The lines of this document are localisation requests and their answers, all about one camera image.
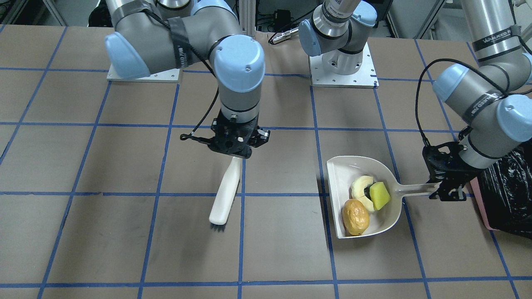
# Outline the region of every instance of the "metal rod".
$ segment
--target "metal rod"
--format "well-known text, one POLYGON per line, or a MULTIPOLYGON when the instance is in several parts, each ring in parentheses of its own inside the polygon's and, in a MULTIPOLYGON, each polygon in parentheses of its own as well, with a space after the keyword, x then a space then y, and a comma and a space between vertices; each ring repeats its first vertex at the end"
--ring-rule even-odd
POLYGON ((50 11, 50 14, 59 22, 61 26, 68 26, 67 21, 63 18, 63 15, 57 10, 57 7, 55 7, 55 4, 51 0, 43 0, 44 5, 48 8, 48 11, 50 11))

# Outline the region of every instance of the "white metal plate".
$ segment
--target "white metal plate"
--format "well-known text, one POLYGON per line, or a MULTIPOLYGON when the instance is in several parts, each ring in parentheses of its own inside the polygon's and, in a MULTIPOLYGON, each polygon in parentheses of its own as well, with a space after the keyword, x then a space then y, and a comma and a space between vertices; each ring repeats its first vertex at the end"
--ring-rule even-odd
POLYGON ((364 59, 360 70, 351 75, 340 75, 327 72, 323 67, 320 56, 309 57, 310 74, 312 86, 316 87, 351 87, 351 88, 373 88, 379 86, 377 73, 373 66, 373 59, 369 52, 368 43, 364 46, 364 59))
POLYGON ((167 83, 178 83, 179 82, 179 69, 172 69, 157 74, 153 74, 149 77, 143 77, 138 79, 122 79, 118 76, 117 72, 114 69, 114 66, 111 64, 109 67, 109 73, 107 73, 108 81, 121 81, 121 82, 167 82, 167 83))

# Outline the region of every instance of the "cable connector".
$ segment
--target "cable connector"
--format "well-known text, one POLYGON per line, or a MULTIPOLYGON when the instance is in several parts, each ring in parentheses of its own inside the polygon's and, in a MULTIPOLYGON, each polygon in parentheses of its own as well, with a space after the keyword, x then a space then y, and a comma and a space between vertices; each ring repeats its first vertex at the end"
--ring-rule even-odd
POLYGON ((285 31, 285 32, 281 33, 281 35, 274 37, 272 39, 272 44, 273 45, 279 44, 282 41, 291 39, 291 38, 293 38, 293 37, 295 37, 297 35, 299 35, 299 28, 294 28, 292 30, 285 31))

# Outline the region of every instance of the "dustpan handle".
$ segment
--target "dustpan handle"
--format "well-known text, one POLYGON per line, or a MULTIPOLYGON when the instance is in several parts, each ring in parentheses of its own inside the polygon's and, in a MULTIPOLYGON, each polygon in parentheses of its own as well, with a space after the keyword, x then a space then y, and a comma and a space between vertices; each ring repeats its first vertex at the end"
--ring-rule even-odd
POLYGON ((439 183, 401 185, 398 184, 396 192, 402 196, 430 195, 438 189, 439 183))

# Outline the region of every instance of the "apple slice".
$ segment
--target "apple slice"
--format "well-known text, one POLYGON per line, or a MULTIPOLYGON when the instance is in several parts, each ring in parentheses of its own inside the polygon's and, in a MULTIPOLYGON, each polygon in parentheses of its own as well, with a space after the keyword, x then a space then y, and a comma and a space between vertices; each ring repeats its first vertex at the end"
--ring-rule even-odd
POLYGON ((375 211, 375 208, 373 207, 373 202, 366 197, 364 189, 371 186, 373 182, 375 182, 373 177, 361 176, 351 184, 351 196, 354 199, 360 201, 364 205, 366 210, 371 213, 375 211))

